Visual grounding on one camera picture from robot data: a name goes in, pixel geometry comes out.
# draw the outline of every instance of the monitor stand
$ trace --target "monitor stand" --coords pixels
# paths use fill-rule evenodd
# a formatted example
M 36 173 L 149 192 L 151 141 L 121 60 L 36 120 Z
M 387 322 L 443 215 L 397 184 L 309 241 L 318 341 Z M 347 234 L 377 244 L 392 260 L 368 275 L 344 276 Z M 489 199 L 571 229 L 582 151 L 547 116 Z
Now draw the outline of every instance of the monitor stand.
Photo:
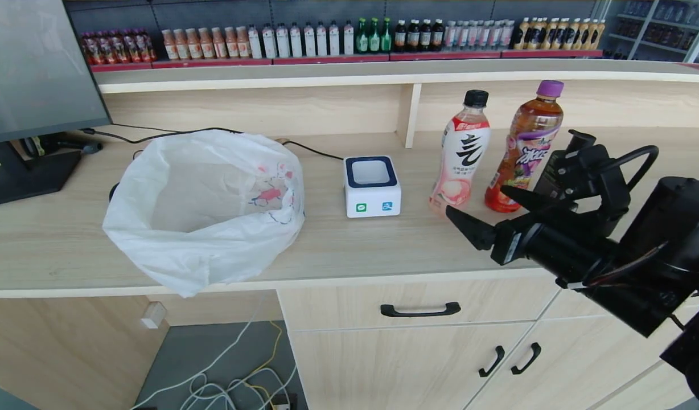
M 60 191 L 79 160 L 80 151 L 24 160 L 10 142 L 0 142 L 0 204 Z

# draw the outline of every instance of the yellow cable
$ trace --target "yellow cable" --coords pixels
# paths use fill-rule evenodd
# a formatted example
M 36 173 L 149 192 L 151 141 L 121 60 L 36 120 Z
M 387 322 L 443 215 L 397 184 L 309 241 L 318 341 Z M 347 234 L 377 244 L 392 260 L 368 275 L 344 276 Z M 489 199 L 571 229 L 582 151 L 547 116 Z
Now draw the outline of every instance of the yellow cable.
M 275 358 L 275 356 L 276 356 L 276 348 L 279 347 L 279 340 L 280 340 L 280 338 L 281 338 L 281 335 L 284 333 L 284 330 L 281 329 L 281 326 L 277 325 L 277 324 L 274 323 L 272 320 L 269 320 L 269 323 L 271 323 L 272 326 L 276 327 L 276 329 L 279 330 L 279 334 L 276 335 L 276 340 L 274 341 L 274 352 L 271 353 L 271 358 L 269 358 L 269 360 L 265 361 L 262 365 L 258 366 L 256 369 L 254 369 L 252 372 L 250 372 L 250 373 L 248 374 L 248 377 L 253 376 L 254 374 L 256 374 L 257 371 L 259 371 L 259 370 L 261 370 L 262 368 L 265 368 L 266 366 L 268 366 L 269 363 L 271 363 L 271 361 L 273 361 L 274 358 Z M 248 386 L 251 386 L 251 387 L 255 388 L 255 389 L 264 390 L 264 393 L 266 394 L 266 397 L 271 397 L 271 395 L 269 394 L 269 392 L 268 392 L 265 388 L 263 388 L 263 387 L 261 387 L 261 386 L 255 386 L 255 385 L 252 385 L 252 384 L 248 384 L 248 383 L 246 383 L 246 384 L 247 384 Z M 271 402 L 271 400 L 269 400 L 269 404 L 271 405 L 271 409 L 272 409 L 272 410 L 276 410 L 276 407 L 275 407 L 274 403 Z

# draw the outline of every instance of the computer monitor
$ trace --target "computer monitor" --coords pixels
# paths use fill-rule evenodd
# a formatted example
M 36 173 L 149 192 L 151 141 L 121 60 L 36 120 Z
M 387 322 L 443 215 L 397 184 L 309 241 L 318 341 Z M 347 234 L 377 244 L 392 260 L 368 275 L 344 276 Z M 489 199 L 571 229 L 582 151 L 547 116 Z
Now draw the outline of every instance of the computer monitor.
M 111 123 L 62 0 L 0 0 L 0 203 L 60 190 L 81 153 L 11 141 Z

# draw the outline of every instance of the purple bottle cap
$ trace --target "purple bottle cap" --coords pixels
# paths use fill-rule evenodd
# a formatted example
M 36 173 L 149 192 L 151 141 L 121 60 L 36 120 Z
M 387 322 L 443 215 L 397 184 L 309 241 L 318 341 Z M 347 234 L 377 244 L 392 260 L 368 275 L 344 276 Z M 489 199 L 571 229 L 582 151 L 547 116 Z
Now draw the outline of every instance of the purple bottle cap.
M 537 94 L 540 96 L 554 97 L 562 95 L 562 89 L 565 88 L 565 83 L 557 80 L 542 80 L 537 88 Z

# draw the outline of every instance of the black handle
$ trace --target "black handle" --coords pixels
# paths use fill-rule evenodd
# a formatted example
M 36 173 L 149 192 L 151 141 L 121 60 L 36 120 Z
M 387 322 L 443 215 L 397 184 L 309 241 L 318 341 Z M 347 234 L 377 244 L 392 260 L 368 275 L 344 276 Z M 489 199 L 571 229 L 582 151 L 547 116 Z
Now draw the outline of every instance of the black handle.
M 449 302 L 444 311 L 429 311 L 426 313 L 401 313 L 394 309 L 393 305 L 380 305 L 380 313 L 387 317 L 429 317 L 429 316 L 450 316 L 461 311 L 458 302 Z
M 524 373 L 524 371 L 527 370 L 529 365 L 531 365 L 532 363 L 534 363 L 535 360 L 537 360 L 540 353 L 542 353 L 542 347 L 539 345 L 539 343 L 537 343 L 537 342 L 532 343 L 532 358 L 529 359 L 529 361 L 526 363 L 526 365 L 524 365 L 523 368 L 518 368 L 516 366 L 511 368 L 511 374 Z
M 496 368 L 496 366 L 501 363 L 501 360 L 504 358 L 505 352 L 504 348 L 501 346 L 496 347 L 496 361 L 491 365 L 490 368 L 488 368 L 488 371 L 485 371 L 484 369 L 480 368 L 479 369 L 479 376 L 481 377 L 488 377 L 492 371 Z

